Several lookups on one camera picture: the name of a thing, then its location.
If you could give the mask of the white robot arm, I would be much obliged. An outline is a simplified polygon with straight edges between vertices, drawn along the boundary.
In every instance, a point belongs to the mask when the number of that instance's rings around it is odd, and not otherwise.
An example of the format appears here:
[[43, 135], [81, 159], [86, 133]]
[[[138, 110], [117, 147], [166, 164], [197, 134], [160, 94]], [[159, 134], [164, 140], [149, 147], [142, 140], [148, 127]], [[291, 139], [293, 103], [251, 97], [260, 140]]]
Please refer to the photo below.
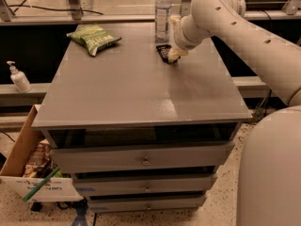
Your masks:
[[245, 0], [194, 0], [172, 18], [170, 60], [216, 36], [286, 105], [250, 132], [241, 155], [236, 226], [301, 226], [301, 47], [244, 19]]

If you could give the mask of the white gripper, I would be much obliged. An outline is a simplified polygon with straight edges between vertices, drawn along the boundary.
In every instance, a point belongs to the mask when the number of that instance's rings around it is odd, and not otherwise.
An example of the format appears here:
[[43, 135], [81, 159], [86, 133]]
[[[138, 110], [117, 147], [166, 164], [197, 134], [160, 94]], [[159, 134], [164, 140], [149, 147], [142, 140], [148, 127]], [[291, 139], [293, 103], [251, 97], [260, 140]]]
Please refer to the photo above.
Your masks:
[[173, 26], [174, 41], [179, 48], [172, 47], [167, 54], [167, 59], [169, 62], [175, 62], [180, 56], [188, 55], [186, 50], [199, 46], [206, 38], [206, 31], [196, 25], [191, 15], [181, 19], [170, 17], [168, 20]]

